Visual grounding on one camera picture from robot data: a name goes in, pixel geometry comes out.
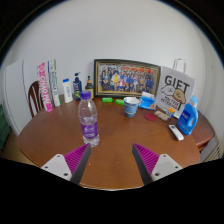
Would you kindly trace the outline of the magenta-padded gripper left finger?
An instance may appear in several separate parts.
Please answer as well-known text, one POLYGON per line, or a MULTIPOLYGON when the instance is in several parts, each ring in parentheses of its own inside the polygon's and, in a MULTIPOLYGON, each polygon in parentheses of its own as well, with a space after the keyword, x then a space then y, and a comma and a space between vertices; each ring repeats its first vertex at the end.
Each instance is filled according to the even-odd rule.
POLYGON ((85 144, 66 155, 56 154, 42 166, 42 169, 72 183, 79 184, 90 154, 91 145, 85 144))

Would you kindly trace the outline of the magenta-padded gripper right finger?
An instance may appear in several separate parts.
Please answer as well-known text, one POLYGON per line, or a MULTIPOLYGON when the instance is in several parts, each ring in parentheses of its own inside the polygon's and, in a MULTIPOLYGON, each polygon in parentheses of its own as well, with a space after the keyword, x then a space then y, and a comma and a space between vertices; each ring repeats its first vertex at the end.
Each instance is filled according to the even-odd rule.
POLYGON ((168 154, 158 155, 136 143, 132 146, 132 154, 136 160, 144 185, 182 169, 168 154))

